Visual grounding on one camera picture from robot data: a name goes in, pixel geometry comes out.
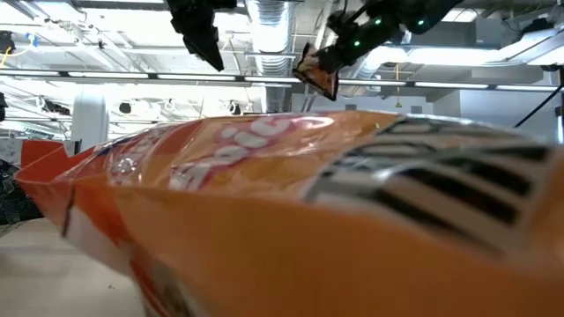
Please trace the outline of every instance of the ceiling duct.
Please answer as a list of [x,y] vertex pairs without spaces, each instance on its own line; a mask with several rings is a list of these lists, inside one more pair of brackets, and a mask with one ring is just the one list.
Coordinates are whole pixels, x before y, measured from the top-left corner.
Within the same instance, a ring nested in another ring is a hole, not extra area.
[[[292,5],[275,0],[248,0],[247,8],[252,20],[253,49],[262,53],[289,53],[290,17]],[[283,56],[257,57],[256,67],[263,76],[286,77],[290,60]],[[264,87],[261,96],[263,111],[268,113],[289,112],[285,103],[286,89]]]

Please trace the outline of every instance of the ceiling beam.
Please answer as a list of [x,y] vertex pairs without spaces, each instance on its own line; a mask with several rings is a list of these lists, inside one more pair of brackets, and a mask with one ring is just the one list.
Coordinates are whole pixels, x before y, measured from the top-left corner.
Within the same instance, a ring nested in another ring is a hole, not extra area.
[[[152,85],[199,85],[199,86],[269,86],[303,85],[295,77],[242,76],[230,74],[171,74],[171,73],[136,73],[136,72],[72,72],[67,70],[0,70],[0,82],[5,79],[32,79],[43,82],[65,81],[78,84],[152,84]],[[465,89],[511,92],[552,92],[552,85],[513,85],[488,83],[442,83],[409,80],[378,80],[341,78],[343,86],[380,86],[403,88]]]

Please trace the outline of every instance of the black equipment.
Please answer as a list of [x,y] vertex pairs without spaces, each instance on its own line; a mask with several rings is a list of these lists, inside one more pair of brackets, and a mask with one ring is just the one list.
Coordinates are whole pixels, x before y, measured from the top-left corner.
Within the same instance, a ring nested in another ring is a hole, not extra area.
[[213,26],[214,10],[233,9],[237,0],[167,0],[174,30],[183,35],[184,45],[191,54],[222,71],[218,28]]
[[6,103],[6,99],[4,98],[4,94],[0,92],[0,122],[6,119],[6,108],[8,104]]
[[10,31],[0,31],[0,54],[8,52],[8,48],[11,48],[8,55],[16,51],[16,43],[14,43],[11,35],[12,33]]
[[[359,57],[388,41],[397,44],[405,31],[425,33],[461,2],[367,0],[357,11],[335,11],[327,19],[327,27],[338,36],[337,42],[318,51],[307,45],[293,74],[335,100],[338,72],[342,68],[353,65]],[[355,20],[364,13],[369,21],[359,25]]]

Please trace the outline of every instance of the snack bag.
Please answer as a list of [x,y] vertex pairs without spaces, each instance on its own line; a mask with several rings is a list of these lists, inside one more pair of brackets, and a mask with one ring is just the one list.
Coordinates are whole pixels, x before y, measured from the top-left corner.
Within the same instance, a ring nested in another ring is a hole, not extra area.
[[159,126],[17,174],[151,316],[560,316],[560,147],[340,112]]

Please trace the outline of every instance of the chip bag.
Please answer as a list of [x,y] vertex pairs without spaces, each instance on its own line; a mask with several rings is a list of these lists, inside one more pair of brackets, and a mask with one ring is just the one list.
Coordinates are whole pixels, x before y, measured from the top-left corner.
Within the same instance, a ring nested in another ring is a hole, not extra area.
[[372,112],[163,125],[17,179],[149,316],[562,316],[560,147]]

